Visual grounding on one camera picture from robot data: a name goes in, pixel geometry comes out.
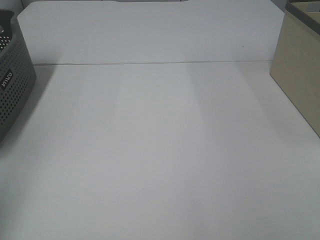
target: basket logo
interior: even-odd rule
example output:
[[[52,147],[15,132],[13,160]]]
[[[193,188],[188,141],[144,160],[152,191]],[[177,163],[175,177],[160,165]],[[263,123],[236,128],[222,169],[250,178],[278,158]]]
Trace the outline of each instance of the basket logo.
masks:
[[[14,77],[14,74],[9,68],[9,70],[4,75],[3,79],[0,81],[0,87],[3,91],[7,88],[7,86],[9,85],[13,77]]]

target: beige storage box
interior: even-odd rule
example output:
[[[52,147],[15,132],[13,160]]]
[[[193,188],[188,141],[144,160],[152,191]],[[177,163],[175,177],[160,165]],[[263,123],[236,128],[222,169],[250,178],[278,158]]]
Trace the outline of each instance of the beige storage box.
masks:
[[[320,136],[320,1],[285,8],[270,74]]]

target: desk surface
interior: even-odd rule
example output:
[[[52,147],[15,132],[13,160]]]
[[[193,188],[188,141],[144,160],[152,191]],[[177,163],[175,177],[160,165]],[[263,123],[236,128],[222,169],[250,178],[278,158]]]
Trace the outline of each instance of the desk surface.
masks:
[[[269,0],[34,2],[18,17],[35,64],[272,60]]]
[[[320,139],[270,64],[36,66],[0,239],[318,240]]]

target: white desk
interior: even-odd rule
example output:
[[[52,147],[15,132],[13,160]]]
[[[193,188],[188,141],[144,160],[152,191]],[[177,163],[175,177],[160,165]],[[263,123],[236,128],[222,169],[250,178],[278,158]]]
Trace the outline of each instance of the white desk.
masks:
[[[35,67],[0,145],[0,239],[319,240],[320,139],[261,61],[281,17],[267,0],[31,4],[35,63],[97,65]],[[207,60],[233,62],[102,64]]]
[[[19,15],[35,64],[272,60],[269,0],[34,2]]]
[[[269,68],[37,66],[1,239],[318,240],[320,139]]]

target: gray plastic basket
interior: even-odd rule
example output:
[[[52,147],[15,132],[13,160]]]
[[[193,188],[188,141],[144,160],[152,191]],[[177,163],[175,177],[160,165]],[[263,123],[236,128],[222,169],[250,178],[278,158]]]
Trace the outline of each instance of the gray plastic basket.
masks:
[[[17,119],[36,73],[17,16],[0,10],[0,142]]]

